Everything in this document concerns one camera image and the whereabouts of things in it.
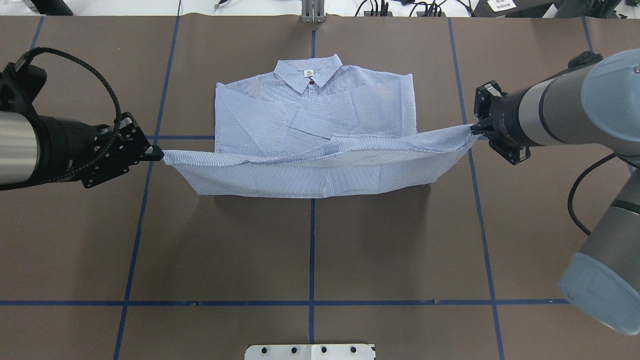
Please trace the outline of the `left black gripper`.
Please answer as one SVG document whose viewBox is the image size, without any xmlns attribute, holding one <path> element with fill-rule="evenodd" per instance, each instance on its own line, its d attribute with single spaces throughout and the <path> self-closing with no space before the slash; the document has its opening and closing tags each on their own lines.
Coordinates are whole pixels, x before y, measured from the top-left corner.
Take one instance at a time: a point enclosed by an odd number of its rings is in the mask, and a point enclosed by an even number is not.
<svg viewBox="0 0 640 360">
<path fill-rule="evenodd" d="M 39 117 L 36 131 L 39 155 L 33 182 L 82 182 L 92 188 L 130 171 L 140 162 L 157 162 L 165 156 L 152 145 L 130 112 L 124 112 L 119 133 L 107 124 Z"/>
</svg>

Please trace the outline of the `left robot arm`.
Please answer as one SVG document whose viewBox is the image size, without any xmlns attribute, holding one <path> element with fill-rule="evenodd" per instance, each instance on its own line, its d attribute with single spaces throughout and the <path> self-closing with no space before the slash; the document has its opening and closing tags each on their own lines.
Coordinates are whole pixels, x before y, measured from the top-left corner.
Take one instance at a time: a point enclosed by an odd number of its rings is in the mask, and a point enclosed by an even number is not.
<svg viewBox="0 0 640 360">
<path fill-rule="evenodd" d="M 130 112 L 124 113 L 117 135 L 107 124 L 1 112 L 2 191 L 68 182 L 91 189 L 163 157 Z"/>
</svg>

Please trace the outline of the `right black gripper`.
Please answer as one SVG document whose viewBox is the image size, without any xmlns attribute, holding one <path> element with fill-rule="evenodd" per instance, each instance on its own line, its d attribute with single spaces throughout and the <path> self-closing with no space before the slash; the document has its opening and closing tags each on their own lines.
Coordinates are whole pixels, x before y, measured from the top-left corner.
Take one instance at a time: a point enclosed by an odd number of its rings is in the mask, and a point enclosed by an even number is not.
<svg viewBox="0 0 640 360">
<path fill-rule="evenodd" d="M 490 80 L 475 90 L 473 113 L 477 123 L 471 134 L 487 138 L 494 152 L 512 166 L 531 157 L 531 139 L 521 126 L 520 107 L 526 89 L 507 93 L 498 82 Z"/>
</svg>

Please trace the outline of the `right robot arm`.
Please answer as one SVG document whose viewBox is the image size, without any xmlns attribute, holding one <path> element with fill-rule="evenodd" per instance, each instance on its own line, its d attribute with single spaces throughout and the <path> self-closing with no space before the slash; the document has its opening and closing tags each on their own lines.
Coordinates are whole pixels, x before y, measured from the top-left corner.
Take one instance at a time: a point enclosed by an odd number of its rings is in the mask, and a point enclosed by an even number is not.
<svg viewBox="0 0 640 360">
<path fill-rule="evenodd" d="M 585 235 L 558 281 L 566 301 L 622 335 L 640 330 L 640 106 L 638 48 L 608 56 L 585 51 L 567 68 L 518 91 L 495 80 L 474 91 L 474 135 L 516 166 L 532 148 L 599 145 L 608 155 L 588 166 L 571 185 L 566 208 Z M 588 228 L 575 210 L 579 187 L 614 159 L 631 168 L 628 180 L 601 219 Z"/>
</svg>

